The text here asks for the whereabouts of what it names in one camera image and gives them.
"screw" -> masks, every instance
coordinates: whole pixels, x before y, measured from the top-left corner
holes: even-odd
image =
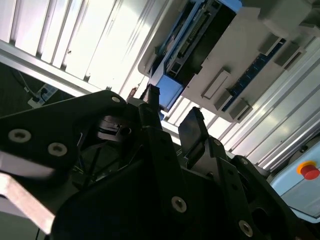
[[[113,100],[114,102],[116,102],[116,103],[120,103],[120,99],[117,98],[116,96],[113,96],[113,97],[112,97],[112,100]]]
[[[248,164],[247,160],[245,160],[244,158],[241,158],[241,162],[242,162],[244,165],[247,165],[247,164]]]
[[[8,138],[15,143],[23,144],[31,139],[31,133],[25,129],[13,129],[9,132]]]
[[[48,146],[49,154],[56,157],[62,157],[67,153],[67,151],[68,151],[67,147],[60,142],[53,142]]]
[[[172,204],[172,207],[179,213],[183,214],[185,211],[187,211],[187,204],[185,200],[183,200],[179,196],[174,196],[171,199],[171,204]]]
[[[217,144],[218,146],[221,146],[221,142],[217,139],[213,140],[215,144]]]
[[[252,231],[251,226],[244,220],[239,221],[239,227],[241,231],[247,235],[249,238],[251,238],[254,235],[254,232]]]

